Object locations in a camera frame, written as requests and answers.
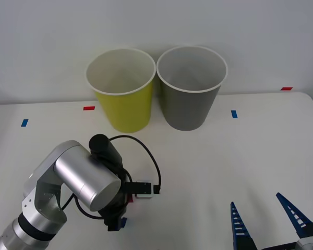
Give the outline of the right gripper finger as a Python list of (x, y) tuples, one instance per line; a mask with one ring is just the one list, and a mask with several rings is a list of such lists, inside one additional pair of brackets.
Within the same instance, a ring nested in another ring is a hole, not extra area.
[(257, 250), (257, 247), (250, 236), (246, 226), (244, 225), (240, 214), (233, 202), (231, 208), (231, 224), (233, 234), (233, 249), (234, 250)]
[(282, 207), (286, 211), (297, 235), (303, 239), (313, 236), (313, 222), (308, 219), (296, 206), (294, 206), (281, 193), (277, 193), (276, 197), (280, 201)]

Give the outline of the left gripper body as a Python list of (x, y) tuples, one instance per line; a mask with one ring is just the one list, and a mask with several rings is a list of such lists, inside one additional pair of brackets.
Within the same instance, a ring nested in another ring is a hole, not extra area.
[(126, 211), (128, 196), (125, 191), (127, 181), (121, 182), (121, 187), (115, 197), (104, 208), (98, 211), (101, 220), (117, 220), (122, 217)]

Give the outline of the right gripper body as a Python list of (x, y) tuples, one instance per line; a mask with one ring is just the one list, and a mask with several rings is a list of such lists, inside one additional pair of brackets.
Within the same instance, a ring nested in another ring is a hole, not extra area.
[(282, 245), (267, 247), (262, 250), (295, 250), (296, 244), (297, 242), (291, 242), (291, 243), (286, 243)]

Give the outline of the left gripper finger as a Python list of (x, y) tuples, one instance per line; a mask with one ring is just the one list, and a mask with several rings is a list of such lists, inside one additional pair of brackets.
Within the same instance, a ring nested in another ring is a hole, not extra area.
[(105, 225), (107, 226), (108, 232), (116, 232), (124, 228), (127, 222), (126, 217), (113, 217), (105, 219)]

